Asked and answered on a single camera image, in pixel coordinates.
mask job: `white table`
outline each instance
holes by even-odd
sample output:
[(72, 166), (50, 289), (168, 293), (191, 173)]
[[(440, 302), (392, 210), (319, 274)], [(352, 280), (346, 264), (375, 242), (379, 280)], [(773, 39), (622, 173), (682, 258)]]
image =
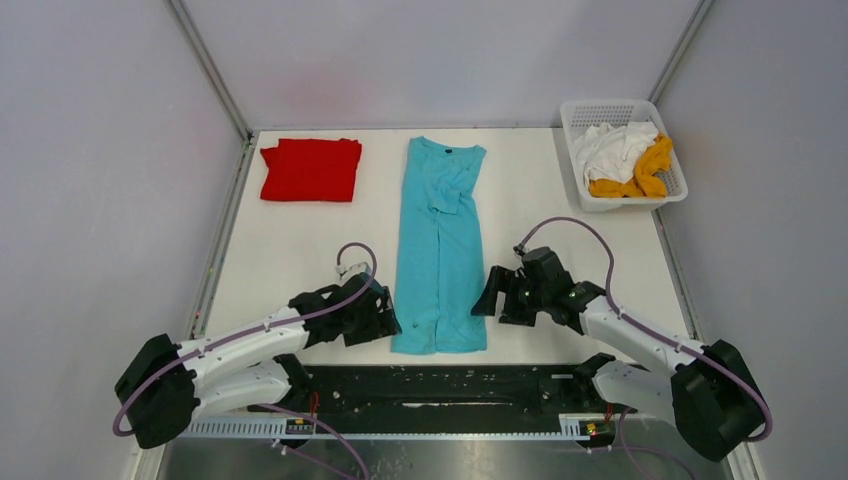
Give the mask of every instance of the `white table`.
[[(574, 179), (559, 129), (440, 129), (266, 131), (259, 135), (238, 215), (221, 270), (207, 335), (257, 320), (294, 295), (335, 283), (336, 252), (361, 241), (378, 257), (377, 280), (394, 287), (401, 181), (410, 138), (419, 135), (451, 146), (479, 144), (488, 150), (474, 198), (480, 215), (486, 273), (498, 264), (519, 266), (512, 253), (539, 221), (567, 215), (593, 225), (616, 256), (616, 301), (666, 328), (686, 327), (653, 218), (647, 211), (585, 214), (574, 196)], [(351, 138), (363, 145), (351, 204), (273, 203), (259, 199), (267, 167), (260, 148), (277, 139)], [(607, 257), (598, 242), (576, 225), (543, 228), (528, 247), (550, 246), (575, 281), (603, 285)], [(367, 260), (357, 249), (347, 265)], [(489, 349), (470, 354), (414, 356), (391, 353), (390, 339), (345, 348), (342, 339), (298, 353), (305, 364), (549, 364), (581, 363), (598, 351), (627, 361), (615, 349), (561, 327), (540, 314), (535, 328), (501, 325), (488, 318)]]

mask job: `folded red shirt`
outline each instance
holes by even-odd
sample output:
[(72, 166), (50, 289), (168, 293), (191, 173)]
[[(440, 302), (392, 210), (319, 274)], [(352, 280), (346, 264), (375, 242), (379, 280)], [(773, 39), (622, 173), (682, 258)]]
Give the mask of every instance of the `folded red shirt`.
[(281, 138), (259, 150), (268, 176), (259, 198), (274, 202), (350, 202), (362, 144), (356, 140)]

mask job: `folded teal shirt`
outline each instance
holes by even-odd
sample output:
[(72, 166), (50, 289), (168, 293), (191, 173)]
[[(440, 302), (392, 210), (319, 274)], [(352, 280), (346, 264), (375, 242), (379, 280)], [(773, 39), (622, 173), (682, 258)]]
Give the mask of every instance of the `folded teal shirt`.
[(483, 241), (471, 193), (486, 150), (409, 142), (403, 178), (395, 313), (403, 333), (392, 351), (427, 354), (486, 349)]

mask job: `white laundry basket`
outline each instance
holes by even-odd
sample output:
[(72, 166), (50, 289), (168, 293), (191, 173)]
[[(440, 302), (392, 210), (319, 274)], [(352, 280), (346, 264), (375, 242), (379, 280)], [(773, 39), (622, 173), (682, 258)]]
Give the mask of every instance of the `white laundry basket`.
[(671, 151), (671, 170), (660, 172), (657, 177), (662, 180), (668, 191), (665, 198), (598, 198), (593, 197), (586, 184), (583, 183), (583, 171), (577, 165), (574, 157), (574, 140), (586, 133), (592, 125), (607, 122), (613, 127), (627, 125), (628, 122), (652, 121), (657, 129), (668, 135), (660, 119), (657, 108), (647, 100), (601, 99), (574, 100), (565, 102), (560, 107), (562, 126), (565, 131), (565, 141), (568, 145), (568, 156), (571, 158), (571, 168), (580, 199), (580, 208), (587, 212), (603, 212), (624, 205), (635, 205), (653, 210), (667, 202), (679, 202), (686, 198), (689, 188), (680, 170), (680, 163), (674, 150)]

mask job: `white wall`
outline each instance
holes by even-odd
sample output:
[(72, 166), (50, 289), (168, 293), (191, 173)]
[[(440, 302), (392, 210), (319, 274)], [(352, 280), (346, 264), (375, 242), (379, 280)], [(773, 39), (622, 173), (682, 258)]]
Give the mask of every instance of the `white wall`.
[(844, 0), (716, 2), (659, 105), (690, 189), (663, 214), (771, 405), (770, 480), (848, 470), (846, 26)]
[(0, 478), (119, 478), (114, 383), (184, 333), (238, 149), (164, 1), (0, 7)]
[(697, 0), (187, 0), (253, 128), (550, 126), (648, 95)]

